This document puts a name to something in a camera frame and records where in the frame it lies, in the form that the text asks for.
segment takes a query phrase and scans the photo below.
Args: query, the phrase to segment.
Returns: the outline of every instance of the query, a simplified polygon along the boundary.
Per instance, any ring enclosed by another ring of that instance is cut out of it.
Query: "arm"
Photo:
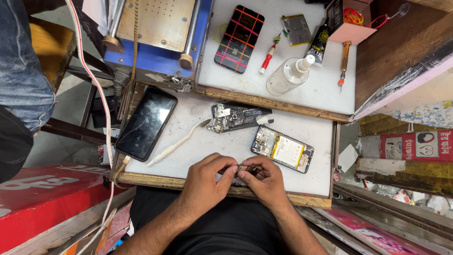
[[[260,170],[256,177],[247,171],[239,171],[237,175],[274,214],[283,239],[292,253],[327,255],[288,200],[280,168],[263,155],[248,158],[242,163]]]
[[[233,165],[216,181],[215,174]],[[114,255],[161,254],[169,243],[227,195],[237,171],[232,157],[214,153],[189,168],[181,196],[135,233]]]

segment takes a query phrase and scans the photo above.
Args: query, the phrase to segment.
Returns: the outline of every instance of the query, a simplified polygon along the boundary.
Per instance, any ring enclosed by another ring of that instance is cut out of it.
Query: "wooden knob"
[[[192,69],[193,68],[192,57],[190,55],[182,53],[181,57],[179,58],[179,65],[181,66],[181,68],[184,69]]]
[[[109,50],[117,53],[123,53],[124,48],[121,45],[121,42],[118,41],[118,39],[116,39],[115,37],[106,35],[104,36],[104,39],[102,39],[102,42]]]

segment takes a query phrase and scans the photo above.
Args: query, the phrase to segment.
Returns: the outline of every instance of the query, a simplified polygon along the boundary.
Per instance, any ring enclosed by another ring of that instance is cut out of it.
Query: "red banner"
[[[453,162],[453,130],[381,135],[381,158]]]

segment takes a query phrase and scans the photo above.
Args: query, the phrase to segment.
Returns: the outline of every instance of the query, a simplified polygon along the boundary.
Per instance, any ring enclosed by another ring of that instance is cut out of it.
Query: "black pants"
[[[130,209],[135,231],[163,212],[180,191],[137,186]],[[165,254],[287,254],[272,213],[258,200],[227,197],[179,234]]]

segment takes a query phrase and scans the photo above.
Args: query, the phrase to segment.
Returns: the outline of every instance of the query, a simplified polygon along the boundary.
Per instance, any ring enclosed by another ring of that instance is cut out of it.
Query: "black smartphone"
[[[214,57],[214,62],[243,74],[263,24],[263,15],[242,5],[236,6]]]
[[[306,173],[313,157],[314,148],[265,125],[260,125],[251,151],[265,155],[272,161],[300,173]]]
[[[115,143],[115,149],[138,161],[147,161],[178,99],[149,86]]]

